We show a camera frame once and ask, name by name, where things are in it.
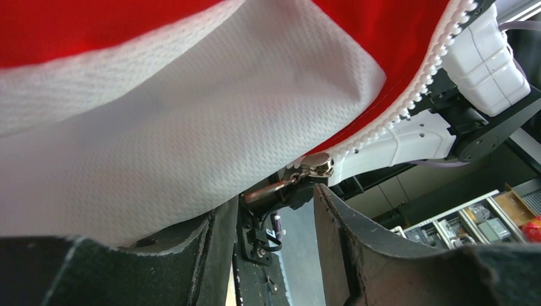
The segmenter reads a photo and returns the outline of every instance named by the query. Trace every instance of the white zipper teeth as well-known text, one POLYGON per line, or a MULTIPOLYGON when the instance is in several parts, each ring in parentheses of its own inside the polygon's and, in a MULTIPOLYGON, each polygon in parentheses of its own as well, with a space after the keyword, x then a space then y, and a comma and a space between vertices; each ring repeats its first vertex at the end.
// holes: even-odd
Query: white zipper teeth
POLYGON ((400 122, 401 117, 409 117, 409 110, 415 108, 415 103, 421 100, 421 94, 427 92, 427 85, 432 84, 432 76, 438 72, 441 57, 447 54, 446 46, 453 44, 452 35, 462 31, 460 24, 469 20, 466 13, 476 8, 477 3, 474 0, 451 0, 434 31, 422 68, 417 71, 406 90, 376 120, 327 150, 327 153, 338 159, 347 155, 349 151, 361 150, 392 129, 393 124, 400 122))

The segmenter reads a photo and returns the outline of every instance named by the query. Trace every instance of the screw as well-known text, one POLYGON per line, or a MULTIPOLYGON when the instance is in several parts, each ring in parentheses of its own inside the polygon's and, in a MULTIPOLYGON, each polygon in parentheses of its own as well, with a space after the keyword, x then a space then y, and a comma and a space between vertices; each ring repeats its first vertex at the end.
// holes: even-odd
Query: screw
POLYGON ((267 252, 265 252, 265 250, 259 248, 257 249, 257 256, 259 256, 260 258, 263 258, 263 256, 265 256, 267 252))

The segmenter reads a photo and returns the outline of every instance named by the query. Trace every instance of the red and white jacket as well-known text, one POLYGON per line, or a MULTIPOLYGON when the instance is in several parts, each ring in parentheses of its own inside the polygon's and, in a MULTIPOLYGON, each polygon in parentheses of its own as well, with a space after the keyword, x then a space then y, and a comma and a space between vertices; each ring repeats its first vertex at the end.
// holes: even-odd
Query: red and white jacket
POLYGON ((130 244, 308 152, 360 149, 474 8, 0 0, 0 235, 130 244))

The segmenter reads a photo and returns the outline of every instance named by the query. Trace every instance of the brown box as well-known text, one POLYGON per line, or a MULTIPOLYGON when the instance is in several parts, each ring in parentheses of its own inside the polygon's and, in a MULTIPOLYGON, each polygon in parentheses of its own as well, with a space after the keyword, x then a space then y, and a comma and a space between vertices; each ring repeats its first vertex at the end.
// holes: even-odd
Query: brown box
POLYGON ((494 200, 518 227, 535 218, 535 214, 511 186, 505 184, 505 190, 507 190, 506 193, 495 197, 494 200))

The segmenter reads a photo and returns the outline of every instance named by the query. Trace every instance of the gray floor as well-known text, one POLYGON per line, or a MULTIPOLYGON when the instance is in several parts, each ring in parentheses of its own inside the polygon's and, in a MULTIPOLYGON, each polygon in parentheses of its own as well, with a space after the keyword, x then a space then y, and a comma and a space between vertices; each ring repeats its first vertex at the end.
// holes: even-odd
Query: gray floor
POLYGON ((279 212, 286 235, 282 239, 284 269, 294 306, 325 306, 318 255, 314 205, 279 212))

